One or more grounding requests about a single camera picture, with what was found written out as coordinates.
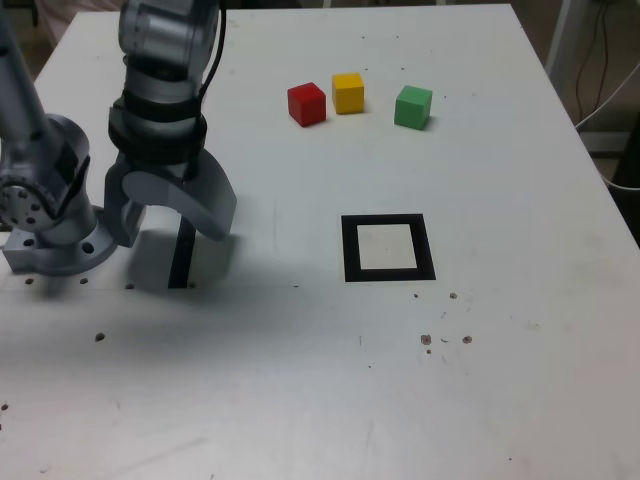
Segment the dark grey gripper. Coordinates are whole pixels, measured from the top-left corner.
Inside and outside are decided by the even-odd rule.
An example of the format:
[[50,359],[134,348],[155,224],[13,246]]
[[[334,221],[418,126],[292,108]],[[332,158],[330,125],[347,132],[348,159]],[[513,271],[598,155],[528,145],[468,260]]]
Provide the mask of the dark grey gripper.
[[123,247],[134,245],[145,206],[172,209],[198,232],[220,242],[229,236],[236,204],[224,169],[207,151],[147,158],[120,150],[105,177],[105,221]]

